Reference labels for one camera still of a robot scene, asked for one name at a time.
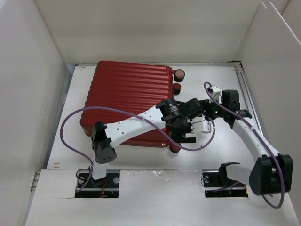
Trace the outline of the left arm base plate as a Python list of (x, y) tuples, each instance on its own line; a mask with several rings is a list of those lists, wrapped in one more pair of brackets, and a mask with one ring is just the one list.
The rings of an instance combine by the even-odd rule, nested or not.
[(105, 178), (94, 180), (90, 179), (87, 185), (82, 189), (85, 181), (89, 176), (88, 172), (81, 172), (77, 176), (77, 186), (75, 198), (118, 198), (120, 172), (108, 172)]

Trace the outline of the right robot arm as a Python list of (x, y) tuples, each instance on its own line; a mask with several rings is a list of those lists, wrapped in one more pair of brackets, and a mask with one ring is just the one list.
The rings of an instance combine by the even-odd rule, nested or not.
[(293, 160), (282, 155), (251, 124), (248, 110), (240, 108), (236, 90), (220, 91), (216, 86), (208, 87), (209, 99), (202, 102), (205, 117), (222, 118), (241, 138), (254, 159), (253, 168), (243, 167), (238, 162), (223, 163), (217, 179), (227, 186), (233, 181), (248, 184), (255, 195), (287, 193), (291, 190)]

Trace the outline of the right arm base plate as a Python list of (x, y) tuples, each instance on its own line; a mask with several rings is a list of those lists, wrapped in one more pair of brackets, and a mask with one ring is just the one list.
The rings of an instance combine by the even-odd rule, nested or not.
[(203, 171), (200, 182), (206, 198), (248, 198), (244, 184), (231, 179), (222, 180), (216, 170)]

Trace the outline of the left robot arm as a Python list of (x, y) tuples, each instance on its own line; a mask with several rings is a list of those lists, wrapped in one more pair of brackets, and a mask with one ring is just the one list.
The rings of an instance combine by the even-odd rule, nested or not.
[(129, 118), (125, 120), (95, 123), (91, 136), (95, 157), (92, 172), (88, 176), (89, 182), (93, 186), (101, 186), (108, 164), (117, 158), (115, 148), (147, 132), (158, 131), (169, 141), (173, 151), (180, 149), (181, 144), (195, 143), (196, 138), (186, 135), (211, 132), (211, 124), (206, 121), (203, 110), (196, 98), (188, 102), (170, 98), (138, 115), (129, 113)]

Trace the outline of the red suitcase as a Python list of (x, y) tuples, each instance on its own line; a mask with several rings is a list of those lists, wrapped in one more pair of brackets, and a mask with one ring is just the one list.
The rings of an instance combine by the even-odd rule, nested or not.
[[(100, 61), (87, 94), (85, 107), (104, 106), (142, 113), (162, 100), (173, 98), (181, 90), (185, 72), (165, 65), (150, 65)], [(91, 137), (96, 122), (103, 124), (124, 120), (130, 116), (104, 111), (88, 110), (81, 115), (80, 125)], [(150, 131), (122, 143), (123, 145), (166, 147), (177, 153), (180, 148), (171, 144), (159, 131)]]

